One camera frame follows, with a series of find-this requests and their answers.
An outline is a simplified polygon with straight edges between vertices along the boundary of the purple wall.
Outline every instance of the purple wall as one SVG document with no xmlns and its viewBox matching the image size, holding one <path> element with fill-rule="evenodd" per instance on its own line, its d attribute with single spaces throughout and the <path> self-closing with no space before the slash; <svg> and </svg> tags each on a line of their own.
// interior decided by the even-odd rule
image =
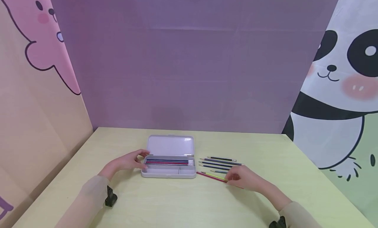
<svg viewBox="0 0 378 228">
<path fill-rule="evenodd" d="M 94 128 L 281 133 L 337 0 L 52 0 Z"/>
</svg>

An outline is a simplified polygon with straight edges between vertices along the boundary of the red pencil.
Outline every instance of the red pencil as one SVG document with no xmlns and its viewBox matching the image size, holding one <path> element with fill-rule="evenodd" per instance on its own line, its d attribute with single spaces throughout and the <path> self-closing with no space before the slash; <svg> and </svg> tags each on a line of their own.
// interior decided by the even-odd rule
<svg viewBox="0 0 378 228">
<path fill-rule="evenodd" d="M 215 177 L 213 177 L 213 176 L 211 176 L 211 175 L 207 175 L 207 174 L 201 173 L 201 172 L 199 172 L 199 171 L 197 171 L 197 174 L 199 174 L 199 175 L 203 175 L 203 176 L 208 177 L 208 178 L 211 178 L 211 179 L 213 179 L 213 180 L 218 180 L 218 181 L 220 181 L 220 182 L 227 183 L 227 180 L 221 180 L 221 179 L 215 178 Z"/>
</svg>

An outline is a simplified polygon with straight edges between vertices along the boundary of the sleeve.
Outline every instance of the sleeve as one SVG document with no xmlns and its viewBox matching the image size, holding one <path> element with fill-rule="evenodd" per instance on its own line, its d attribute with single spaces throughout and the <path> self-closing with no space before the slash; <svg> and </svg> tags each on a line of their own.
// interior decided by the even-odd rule
<svg viewBox="0 0 378 228">
<path fill-rule="evenodd" d="M 279 215 L 285 217 L 287 228 L 321 228 L 311 214 L 297 202 L 286 205 Z"/>
<path fill-rule="evenodd" d="M 88 180 L 55 228 L 88 227 L 104 205 L 108 184 L 107 178 L 98 175 Z"/>
</svg>

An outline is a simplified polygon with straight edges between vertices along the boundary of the panda eye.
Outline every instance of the panda eye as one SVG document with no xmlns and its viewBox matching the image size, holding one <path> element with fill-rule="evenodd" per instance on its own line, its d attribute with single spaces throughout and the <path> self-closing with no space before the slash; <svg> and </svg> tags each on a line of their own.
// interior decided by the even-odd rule
<svg viewBox="0 0 378 228">
<path fill-rule="evenodd" d="M 35 5 L 37 6 L 37 8 L 38 8 L 40 11 L 43 11 L 43 6 L 42 6 L 41 2 L 39 2 L 39 1 L 35 1 Z"/>
<path fill-rule="evenodd" d="M 348 48 L 350 65 L 366 77 L 378 77 L 378 29 L 356 37 Z"/>
<path fill-rule="evenodd" d="M 321 58 L 328 55 L 333 48 L 335 48 L 337 42 L 337 33 L 333 30 L 327 30 L 324 33 L 322 42 L 316 52 L 314 61 L 320 60 Z"/>
</svg>

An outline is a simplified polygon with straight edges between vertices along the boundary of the tabletop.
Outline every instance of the tabletop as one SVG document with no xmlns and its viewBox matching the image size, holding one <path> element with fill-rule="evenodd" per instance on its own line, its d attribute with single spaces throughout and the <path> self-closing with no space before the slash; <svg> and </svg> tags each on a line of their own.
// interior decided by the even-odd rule
<svg viewBox="0 0 378 228">
<path fill-rule="evenodd" d="M 299 202 L 324 228 L 373 228 L 286 135 L 129 128 L 98 128 L 13 227 L 54 227 L 87 180 L 112 159 L 145 148 L 151 134 L 193 136 L 196 161 L 237 159 Z M 278 219 L 260 194 L 201 175 L 143 178 L 138 170 L 122 171 L 110 186 L 118 201 L 102 209 L 90 227 L 266 228 Z"/>
</svg>

